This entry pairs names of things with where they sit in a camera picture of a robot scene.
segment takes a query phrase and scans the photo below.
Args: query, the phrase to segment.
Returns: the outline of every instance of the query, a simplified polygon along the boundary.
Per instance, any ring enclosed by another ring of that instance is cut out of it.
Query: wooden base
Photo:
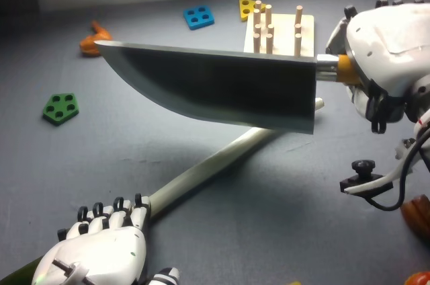
[[[265,14],[261,15],[261,47],[260,53],[266,53],[267,27],[265,24]],[[294,56],[294,32],[295,14],[272,14],[271,23],[274,26],[273,54]],[[314,17],[312,15],[302,15],[302,47],[300,56],[314,56]],[[245,36],[245,46],[243,52],[254,52],[254,19],[252,13],[248,17],[247,32]]]

